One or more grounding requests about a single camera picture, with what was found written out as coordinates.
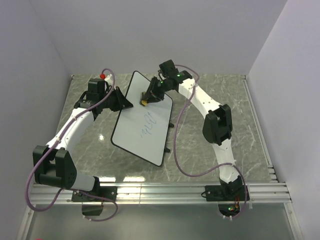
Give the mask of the yellow bone-shaped eraser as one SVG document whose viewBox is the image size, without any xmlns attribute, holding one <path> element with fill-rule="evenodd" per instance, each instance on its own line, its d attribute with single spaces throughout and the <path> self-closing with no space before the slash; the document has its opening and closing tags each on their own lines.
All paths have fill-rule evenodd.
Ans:
<svg viewBox="0 0 320 240">
<path fill-rule="evenodd" d="M 140 96 L 139 104 L 143 107 L 147 106 L 148 98 L 146 97 L 146 92 L 143 91 Z"/>
</svg>

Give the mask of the white whiteboard black frame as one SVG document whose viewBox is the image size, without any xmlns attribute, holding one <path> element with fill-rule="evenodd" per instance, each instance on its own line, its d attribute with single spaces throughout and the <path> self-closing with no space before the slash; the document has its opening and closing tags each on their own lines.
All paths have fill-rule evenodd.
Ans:
<svg viewBox="0 0 320 240">
<path fill-rule="evenodd" d="M 132 108 L 120 111 L 111 143 L 157 167 L 163 164 L 173 108 L 173 99 L 167 94 L 157 103 L 140 105 L 141 93 L 150 84 L 143 74 L 132 73 L 125 97 Z"/>
</svg>

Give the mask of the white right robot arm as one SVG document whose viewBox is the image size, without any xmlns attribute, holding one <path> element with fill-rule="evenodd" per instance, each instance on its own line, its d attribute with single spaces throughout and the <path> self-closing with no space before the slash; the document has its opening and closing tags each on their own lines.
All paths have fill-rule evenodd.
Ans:
<svg viewBox="0 0 320 240">
<path fill-rule="evenodd" d="M 228 104 L 222 105 L 209 96 L 199 85 L 200 77 L 189 67 L 178 70 L 178 65 L 167 60 L 159 65 L 158 76 L 153 77 L 140 104 L 146 106 L 164 100 L 165 93 L 175 90 L 184 96 L 186 104 L 192 104 L 203 116 L 202 134 L 215 152 L 219 170 L 220 193 L 226 200 L 232 200 L 244 186 L 244 179 L 235 163 L 231 147 L 233 131 L 232 111 Z"/>
</svg>

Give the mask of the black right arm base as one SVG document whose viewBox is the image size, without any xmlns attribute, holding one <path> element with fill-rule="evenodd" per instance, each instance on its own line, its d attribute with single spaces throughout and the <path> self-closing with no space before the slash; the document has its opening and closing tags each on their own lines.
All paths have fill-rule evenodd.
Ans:
<svg viewBox="0 0 320 240">
<path fill-rule="evenodd" d="M 217 202 L 219 213 L 230 220 L 241 212 L 240 202 L 246 205 L 250 200 L 248 188 L 243 184 L 232 186 L 231 184 L 206 185 L 200 194 L 207 202 Z"/>
</svg>

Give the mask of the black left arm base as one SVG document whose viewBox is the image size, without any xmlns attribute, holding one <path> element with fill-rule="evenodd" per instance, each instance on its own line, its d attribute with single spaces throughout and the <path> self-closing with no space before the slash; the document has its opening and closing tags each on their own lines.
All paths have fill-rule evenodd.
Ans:
<svg viewBox="0 0 320 240">
<path fill-rule="evenodd" d="M 72 203 L 81 204 L 81 212 L 85 219 L 92 222 L 103 222 L 112 219 L 118 212 L 116 203 L 118 188 L 116 186 L 101 186 L 97 191 L 74 190 L 71 197 Z M 101 217 L 106 204 L 114 205 L 113 213 L 105 218 Z"/>
</svg>

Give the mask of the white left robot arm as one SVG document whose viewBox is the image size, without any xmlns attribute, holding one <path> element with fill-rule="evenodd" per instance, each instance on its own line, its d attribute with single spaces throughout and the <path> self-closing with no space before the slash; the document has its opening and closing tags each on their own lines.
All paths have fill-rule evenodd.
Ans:
<svg viewBox="0 0 320 240">
<path fill-rule="evenodd" d="M 133 104 L 115 86 L 111 75 L 91 78 L 87 90 L 74 104 L 70 117 L 56 136 L 33 150 L 35 182 L 67 190 L 82 190 L 89 201 L 98 200 L 101 188 L 97 177 L 78 171 L 72 153 L 86 129 L 104 109 L 118 112 L 132 107 Z"/>
</svg>

